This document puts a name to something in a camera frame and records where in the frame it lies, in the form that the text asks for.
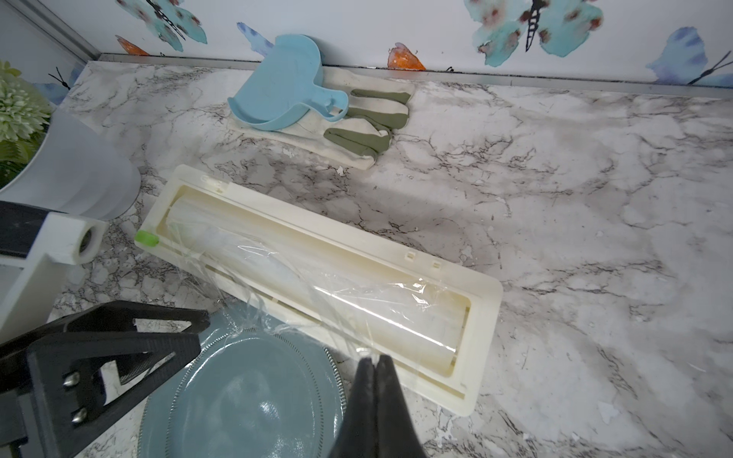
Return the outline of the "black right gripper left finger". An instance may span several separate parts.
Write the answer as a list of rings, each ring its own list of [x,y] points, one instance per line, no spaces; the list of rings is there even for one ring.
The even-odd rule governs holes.
[[[370,358],[359,361],[343,423],[329,457],[378,456],[376,367]]]

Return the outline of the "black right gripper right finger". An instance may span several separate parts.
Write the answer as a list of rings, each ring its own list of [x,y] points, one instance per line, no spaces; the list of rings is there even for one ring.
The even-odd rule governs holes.
[[[380,356],[375,377],[377,456],[426,458],[391,356]]]

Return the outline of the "white pot with plant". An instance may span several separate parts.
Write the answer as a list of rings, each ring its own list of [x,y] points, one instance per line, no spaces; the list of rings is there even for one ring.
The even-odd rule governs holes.
[[[18,70],[1,67],[1,201],[108,221],[141,186],[139,169],[53,105]]]

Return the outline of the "cream plastic wrap dispenser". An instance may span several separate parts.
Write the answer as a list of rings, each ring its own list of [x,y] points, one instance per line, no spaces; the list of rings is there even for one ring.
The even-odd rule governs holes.
[[[473,413],[498,280],[179,166],[136,245],[353,358],[391,356],[402,384]]]

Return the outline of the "blue-grey round plate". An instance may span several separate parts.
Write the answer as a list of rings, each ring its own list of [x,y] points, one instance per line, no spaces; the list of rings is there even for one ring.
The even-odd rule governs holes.
[[[331,353],[299,331],[234,334],[223,313],[200,354],[155,390],[140,457],[326,457],[347,404]]]

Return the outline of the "light blue dustpan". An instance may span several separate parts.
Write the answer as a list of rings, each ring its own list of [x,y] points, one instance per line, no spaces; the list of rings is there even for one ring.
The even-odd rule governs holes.
[[[263,62],[227,99],[237,120],[266,132],[287,128],[310,112],[328,122],[344,118],[349,96],[326,89],[322,55],[311,38],[301,34],[277,37]]]

